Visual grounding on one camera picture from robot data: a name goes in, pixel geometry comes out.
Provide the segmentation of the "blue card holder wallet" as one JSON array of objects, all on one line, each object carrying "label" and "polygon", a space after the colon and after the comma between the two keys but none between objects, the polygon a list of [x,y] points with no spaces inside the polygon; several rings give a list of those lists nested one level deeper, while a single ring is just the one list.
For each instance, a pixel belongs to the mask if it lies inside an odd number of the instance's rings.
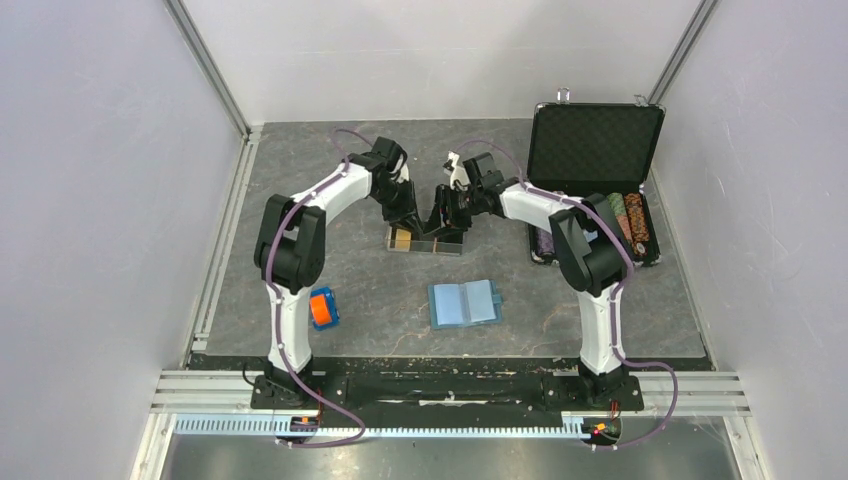
[{"label": "blue card holder wallet", "polygon": [[428,300],[434,330],[498,324],[503,320],[503,298],[492,280],[430,285]]}]

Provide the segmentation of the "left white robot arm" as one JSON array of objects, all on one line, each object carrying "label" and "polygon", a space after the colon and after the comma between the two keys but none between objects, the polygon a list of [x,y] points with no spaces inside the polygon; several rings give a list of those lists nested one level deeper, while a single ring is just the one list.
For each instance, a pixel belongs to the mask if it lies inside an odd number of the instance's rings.
[{"label": "left white robot arm", "polygon": [[369,151],[346,154],[327,177],[292,197],[266,202],[254,250],[271,307],[272,345],[266,381],[290,407],[306,405],[314,381],[302,373],[312,360],[307,322],[311,287],[325,264],[327,223],[354,203],[371,198],[388,224],[422,234],[406,151],[378,137]]}]

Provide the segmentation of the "clear acrylic card tray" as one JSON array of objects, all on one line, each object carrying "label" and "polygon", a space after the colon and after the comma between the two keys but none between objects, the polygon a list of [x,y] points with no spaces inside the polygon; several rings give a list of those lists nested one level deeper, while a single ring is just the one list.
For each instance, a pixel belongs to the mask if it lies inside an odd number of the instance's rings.
[{"label": "clear acrylic card tray", "polygon": [[408,252],[399,252],[392,251],[388,248],[389,236],[392,233],[394,228],[389,226],[387,229],[387,233],[385,235],[385,245],[386,250],[389,252],[395,253],[421,253],[421,254],[435,254],[435,255],[445,255],[445,256],[459,256],[463,253],[463,244],[461,243],[449,243],[449,242],[441,242],[441,241],[432,241],[432,240],[423,240],[422,238],[418,240],[412,240],[411,249]]}]

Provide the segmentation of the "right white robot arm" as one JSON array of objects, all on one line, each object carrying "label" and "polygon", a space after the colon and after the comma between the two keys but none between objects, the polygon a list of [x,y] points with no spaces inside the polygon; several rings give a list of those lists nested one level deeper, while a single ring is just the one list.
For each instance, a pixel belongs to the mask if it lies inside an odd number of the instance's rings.
[{"label": "right white robot arm", "polygon": [[628,377],[620,347],[623,283],[633,271],[624,234],[601,194],[570,197],[519,178],[505,178],[490,153],[461,159],[449,153],[449,180],[436,189],[424,233],[449,236],[470,229],[483,213],[547,232],[567,284],[579,295],[582,345],[577,392],[591,408],[612,401]]}]

